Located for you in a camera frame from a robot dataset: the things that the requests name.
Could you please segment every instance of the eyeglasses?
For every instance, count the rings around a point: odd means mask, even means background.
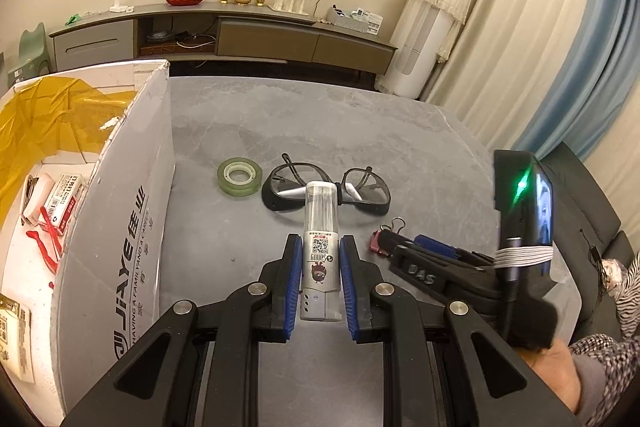
[[[262,185],[262,202],[274,211],[292,210],[305,206],[306,184],[322,181],[332,183],[329,175],[312,163],[294,163],[287,153],[282,155],[285,163],[279,165]],[[338,204],[354,204],[369,214],[384,216],[389,211],[391,194],[384,180],[366,169],[349,169],[338,188]]]

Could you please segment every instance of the green tape roll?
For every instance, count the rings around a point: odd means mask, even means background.
[[[249,175],[249,179],[237,182],[231,179],[231,173],[241,171]],[[236,198],[249,196],[257,192],[262,183],[262,169],[247,158],[229,158],[218,167],[218,185],[223,192]]]

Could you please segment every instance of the qr code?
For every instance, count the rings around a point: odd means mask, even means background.
[[[314,244],[311,247],[311,252],[324,253],[326,255],[327,253],[329,253],[329,240],[314,237]]]

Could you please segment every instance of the glasses frame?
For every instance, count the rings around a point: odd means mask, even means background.
[[[278,165],[276,168],[274,168],[273,171],[271,171],[267,179],[262,184],[262,191],[261,191],[262,202],[264,203],[264,206],[266,206],[269,210],[272,210],[273,212],[278,212],[281,210],[296,210],[298,208],[303,208],[305,206],[304,199],[292,200],[289,198],[283,198],[278,194],[276,194],[276,192],[273,190],[273,187],[271,185],[271,181],[273,180],[277,172],[283,169],[289,168],[289,170],[293,174],[293,177],[296,179],[296,181],[301,186],[305,186],[306,184],[304,180],[300,177],[300,174],[298,174],[298,170],[296,169],[296,167],[311,167],[312,169],[315,169],[318,172],[318,174],[320,174],[322,181],[335,184],[335,186],[338,189],[338,204],[352,204],[357,209],[363,212],[366,212],[367,214],[373,214],[375,216],[385,216],[386,214],[388,214],[389,206],[391,205],[391,192],[389,191],[389,188],[386,185],[386,182],[382,179],[382,177],[380,177],[380,175],[375,174],[375,172],[373,172],[372,167],[368,166],[366,169],[361,169],[361,168],[348,169],[348,171],[346,171],[342,175],[342,181],[336,183],[332,181],[332,179],[326,172],[324,172],[321,168],[319,168],[317,165],[314,165],[313,163],[292,162],[291,158],[287,153],[284,153],[282,155],[282,158],[284,159],[285,163]],[[368,203],[367,201],[345,201],[343,198],[343,194],[347,192],[345,188],[347,176],[354,171],[363,173],[362,179],[358,182],[357,185],[354,185],[354,188],[358,189],[358,188],[364,187],[364,184],[369,180],[369,177],[373,176],[376,179],[376,181],[382,182],[382,187],[380,188],[382,188],[385,194],[388,196],[388,201],[386,203]]]

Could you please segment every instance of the metal screw cap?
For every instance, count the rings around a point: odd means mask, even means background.
[[[467,306],[462,301],[453,301],[449,305],[449,309],[454,315],[466,315],[466,313],[469,311],[469,306]]]
[[[251,295],[264,295],[267,293],[267,285],[262,282],[254,282],[249,285],[248,289]]]
[[[178,315],[184,315],[185,313],[189,313],[193,308],[193,304],[189,301],[177,301],[174,304],[174,312]]]
[[[376,285],[376,293],[378,295],[391,295],[394,291],[396,291],[396,289],[392,284],[389,284],[388,282],[381,282],[380,284]]]

